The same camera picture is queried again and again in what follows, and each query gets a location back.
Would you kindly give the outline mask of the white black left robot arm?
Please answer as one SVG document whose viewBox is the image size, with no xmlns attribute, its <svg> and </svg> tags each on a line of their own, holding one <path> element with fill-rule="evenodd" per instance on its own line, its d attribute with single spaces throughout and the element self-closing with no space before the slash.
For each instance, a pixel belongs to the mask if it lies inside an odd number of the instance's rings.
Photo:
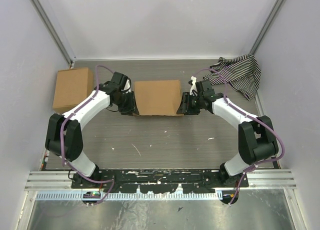
<svg viewBox="0 0 320 230">
<path fill-rule="evenodd" d="M 111 80 L 98 83 L 93 92 L 79 105 L 63 114 L 49 118 L 45 148 L 60 157 L 62 165 L 75 172 L 88 188 L 113 184 L 113 179 L 103 180 L 97 164 L 84 152 L 83 129 L 102 110 L 116 105 L 123 115 L 131 115 L 134 107 L 132 81 L 126 75 L 114 72 Z"/>
</svg>

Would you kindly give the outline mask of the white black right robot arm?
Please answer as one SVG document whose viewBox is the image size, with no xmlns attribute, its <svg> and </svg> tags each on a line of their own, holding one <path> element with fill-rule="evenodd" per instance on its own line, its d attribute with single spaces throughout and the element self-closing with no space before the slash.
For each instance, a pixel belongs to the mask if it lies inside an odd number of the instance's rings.
<svg viewBox="0 0 320 230">
<path fill-rule="evenodd" d="M 219 116 L 237 130 L 237 154 L 222 163 L 215 180 L 225 187 L 239 183 L 244 173 L 258 162 L 279 152 L 272 121 L 267 116 L 253 116 L 234 105 L 223 93 L 216 93 L 208 80 L 189 81 L 191 89 L 181 92 L 177 80 L 142 81 L 134 91 L 122 86 L 117 97 L 122 115 L 196 116 L 202 110 Z"/>
</svg>

